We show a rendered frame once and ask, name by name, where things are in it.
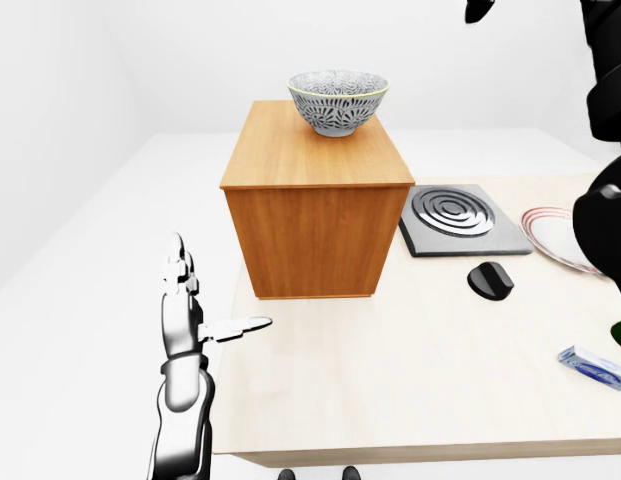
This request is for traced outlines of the white plate with red rings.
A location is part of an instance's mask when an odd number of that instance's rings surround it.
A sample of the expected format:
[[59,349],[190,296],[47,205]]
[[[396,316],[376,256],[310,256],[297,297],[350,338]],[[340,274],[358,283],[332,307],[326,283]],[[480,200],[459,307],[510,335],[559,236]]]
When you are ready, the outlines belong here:
[[581,272],[605,277],[583,254],[573,231],[571,209],[534,207],[522,214],[520,226],[528,240],[551,259]]

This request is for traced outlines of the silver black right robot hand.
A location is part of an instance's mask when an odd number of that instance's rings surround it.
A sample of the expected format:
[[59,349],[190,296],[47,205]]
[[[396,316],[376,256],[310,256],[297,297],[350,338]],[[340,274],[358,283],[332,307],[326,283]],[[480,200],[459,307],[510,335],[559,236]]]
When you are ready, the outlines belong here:
[[467,0],[464,20],[466,24],[481,21],[494,6],[496,0]]

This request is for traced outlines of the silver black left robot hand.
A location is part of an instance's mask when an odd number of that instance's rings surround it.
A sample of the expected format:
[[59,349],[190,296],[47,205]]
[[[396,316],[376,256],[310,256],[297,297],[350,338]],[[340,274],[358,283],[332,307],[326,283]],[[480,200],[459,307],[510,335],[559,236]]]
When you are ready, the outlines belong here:
[[163,342],[169,359],[180,354],[200,353],[207,341],[231,341],[273,323],[271,318],[265,316],[206,323],[196,298],[198,294],[199,280],[194,260],[185,249],[181,236],[173,232],[168,242],[161,304]]

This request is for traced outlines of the grey patterned bowl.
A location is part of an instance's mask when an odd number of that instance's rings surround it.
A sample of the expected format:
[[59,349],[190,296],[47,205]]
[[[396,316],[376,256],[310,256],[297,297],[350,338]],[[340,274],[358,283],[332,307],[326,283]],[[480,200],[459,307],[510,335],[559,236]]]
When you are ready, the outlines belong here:
[[340,138],[373,116],[390,84],[378,74],[330,69],[293,75],[287,87],[298,113],[316,133]]

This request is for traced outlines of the wooden cabinet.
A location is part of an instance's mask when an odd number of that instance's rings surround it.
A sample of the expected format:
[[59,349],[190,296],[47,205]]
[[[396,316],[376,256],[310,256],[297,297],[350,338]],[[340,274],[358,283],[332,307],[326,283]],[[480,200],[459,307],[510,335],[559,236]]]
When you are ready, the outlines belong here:
[[378,117],[330,138],[292,101],[254,102],[220,187],[255,296],[374,294],[414,183]]

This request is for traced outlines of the flat dark stove plate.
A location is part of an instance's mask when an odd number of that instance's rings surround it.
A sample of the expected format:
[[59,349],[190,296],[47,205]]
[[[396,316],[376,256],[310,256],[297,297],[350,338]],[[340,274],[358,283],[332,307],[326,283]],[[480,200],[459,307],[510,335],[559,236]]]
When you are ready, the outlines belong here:
[[413,257],[533,252],[520,228],[477,184],[411,187],[399,228]]

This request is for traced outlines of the round black knob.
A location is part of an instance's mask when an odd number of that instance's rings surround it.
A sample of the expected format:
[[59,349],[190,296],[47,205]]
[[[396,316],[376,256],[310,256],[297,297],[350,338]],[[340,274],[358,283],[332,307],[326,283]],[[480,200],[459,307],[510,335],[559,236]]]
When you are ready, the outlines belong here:
[[504,300],[514,288],[514,282],[502,265],[493,261],[473,268],[467,275],[467,282],[475,293],[492,301]]

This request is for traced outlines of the blue printed box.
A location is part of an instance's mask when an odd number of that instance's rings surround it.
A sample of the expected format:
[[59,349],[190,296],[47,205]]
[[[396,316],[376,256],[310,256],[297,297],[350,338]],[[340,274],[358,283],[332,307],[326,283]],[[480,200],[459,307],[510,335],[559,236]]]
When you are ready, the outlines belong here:
[[621,365],[576,346],[559,353],[558,361],[593,380],[621,391]]

